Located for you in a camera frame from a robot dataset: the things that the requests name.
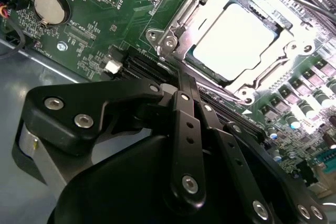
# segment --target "green circuit board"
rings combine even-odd
[[[148,52],[147,28],[164,29],[183,0],[67,0],[69,22],[51,29],[37,23],[33,7],[12,12],[23,32],[39,41],[41,54],[93,81],[100,80],[99,63],[112,45]],[[59,41],[67,51],[57,50]]]
[[[10,15],[23,32],[35,40],[35,50],[89,80],[100,81],[103,72],[100,63],[108,55],[112,46],[121,50],[135,48],[143,57],[157,59],[156,52],[145,37],[145,32],[148,28],[164,30],[183,1],[67,0],[71,12],[69,20],[65,24],[52,28],[45,28],[39,24],[33,6],[18,12],[12,11]],[[67,44],[66,51],[57,49],[60,41]],[[328,133],[336,137],[336,129],[328,122],[330,116],[336,115],[335,107],[319,110],[318,118],[315,120],[302,119],[304,129],[298,130],[291,129],[285,120],[289,111],[279,112],[276,119],[269,120],[260,109],[270,105],[270,100],[275,95],[280,97],[278,90],[281,86],[291,88],[289,80],[292,78],[302,80],[311,91],[309,95],[296,93],[302,101],[319,92],[320,87],[310,85],[302,74],[314,68],[321,59],[328,60],[336,68],[336,56],[331,53],[336,54],[336,38],[321,33],[316,39],[316,45],[317,49],[313,55],[298,57],[287,76],[282,80],[274,80],[274,85],[268,90],[259,92],[254,104],[244,106],[228,102],[216,95],[213,97],[214,100],[263,130],[270,126],[276,128],[279,135],[276,145],[282,156],[280,165],[288,172],[296,169],[296,164],[305,159],[310,165],[314,165],[317,161],[316,156],[328,150],[322,136]],[[214,77],[205,67],[203,74]],[[335,81],[334,77],[323,76],[320,72],[318,75],[325,83],[322,89],[326,89],[330,98],[336,100],[336,96],[327,90],[327,83]],[[319,129],[321,124],[326,125],[323,130]],[[295,152],[294,157],[290,157],[292,152]]]

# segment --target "surface mount component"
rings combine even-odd
[[[335,149],[336,148],[335,140],[328,133],[324,134],[322,138],[323,138],[324,142],[326,143],[326,145],[330,149]]]
[[[296,91],[298,91],[302,95],[308,95],[311,93],[311,90],[299,79],[293,81],[291,85]]]
[[[291,127],[291,129],[296,130],[299,127],[301,127],[301,123],[299,120],[297,120],[297,118],[293,115],[290,115],[288,117],[286,117],[286,121],[289,124],[289,126]]]
[[[278,138],[278,134],[277,134],[277,131],[275,130],[274,127],[269,127],[267,128],[267,133],[268,133],[268,136],[270,139],[277,139]]]
[[[280,94],[287,102],[291,104],[296,104],[298,101],[300,101],[300,98],[293,94],[288,88],[282,88]]]
[[[34,0],[34,11],[39,22],[46,27],[64,24],[71,15],[67,0]]]
[[[315,95],[315,99],[323,108],[330,108],[333,105],[333,101],[324,93]]]
[[[324,84],[324,81],[316,73],[314,73],[313,70],[306,71],[303,74],[303,77],[315,87],[320,87]]]
[[[336,74],[336,69],[334,69],[329,63],[327,63],[325,60],[320,60],[315,65],[317,69],[319,69],[322,73],[324,73],[326,76],[332,77]]]
[[[276,119],[279,115],[268,105],[261,108],[262,114],[270,120]]]
[[[316,116],[316,111],[308,104],[300,106],[300,109],[308,119],[313,119]]]
[[[284,113],[289,110],[289,106],[285,104],[283,101],[281,101],[280,98],[278,97],[274,97],[271,100],[271,104],[273,105],[274,108],[276,108],[281,113]]]

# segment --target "capacitor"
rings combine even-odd
[[[287,123],[289,124],[289,126],[293,129],[296,130],[299,127],[301,127],[301,123],[299,122],[299,120],[296,119],[295,116],[290,115],[286,118]]]
[[[270,153],[271,157],[275,162],[280,163],[282,161],[282,157],[280,156],[279,150],[275,149]]]
[[[329,134],[327,134],[327,133],[324,134],[322,139],[327,144],[329,149],[335,149],[336,148],[336,142],[334,141],[334,139]]]
[[[301,106],[300,109],[308,119],[313,119],[316,116],[316,112],[313,110],[311,106],[307,104]]]
[[[329,108],[332,106],[332,100],[324,93],[319,93],[315,96],[315,99],[321,104],[324,108]]]
[[[336,83],[330,84],[329,89],[331,89],[331,91],[336,94]]]
[[[336,116],[331,116],[329,117],[329,122],[334,126],[336,127]]]
[[[267,133],[268,133],[268,136],[270,137],[270,139],[273,139],[273,140],[278,139],[278,134],[273,127],[269,127],[267,129]]]

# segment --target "screw head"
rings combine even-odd
[[[204,108],[209,112],[212,111],[211,107],[208,104],[204,105]]]
[[[182,96],[182,98],[183,98],[184,100],[186,100],[186,101],[189,100],[189,97],[188,97],[186,94],[181,94],[181,96]]]
[[[57,43],[57,49],[59,50],[59,51],[66,51],[66,50],[68,50],[68,45],[64,42],[64,41],[59,41],[58,43]]]
[[[149,33],[150,40],[156,40],[156,33],[150,32]]]
[[[84,129],[88,129],[93,126],[93,119],[89,115],[78,114],[75,116],[75,124]]]
[[[308,210],[303,205],[298,205],[298,210],[306,219],[310,219],[310,214]]]
[[[267,220],[268,219],[268,212],[266,210],[266,208],[263,206],[262,203],[260,203],[259,201],[255,200],[252,203],[254,211],[257,213],[257,215],[263,219],[263,220]]]
[[[319,218],[320,220],[323,220],[323,215],[315,206],[311,206],[310,209],[312,210],[312,212],[317,218]]]
[[[60,110],[64,107],[64,103],[60,99],[55,97],[47,98],[44,101],[44,105],[50,110]]]
[[[156,86],[154,86],[154,85],[149,85],[149,88],[150,88],[151,90],[153,90],[154,92],[158,92],[158,91],[159,91],[158,87],[156,87]]]
[[[288,157],[290,159],[296,158],[296,153],[295,152],[290,152],[289,155],[288,155]]]
[[[196,180],[189,175],[183,176],[182,185],[184,189],[186,189],[186,191],[190,194],[195,194],[198,192],[198,184]]]
[[[233,125],[233,129],[236,131],[236,132],[239,132],[241,133],[241,129],[237,126],[237,125]]]
[[[166,45],[168,46],[168,47],[173,47],[174,46],[174,41],[172,41],[172,40],[167,40],[166,41]]]

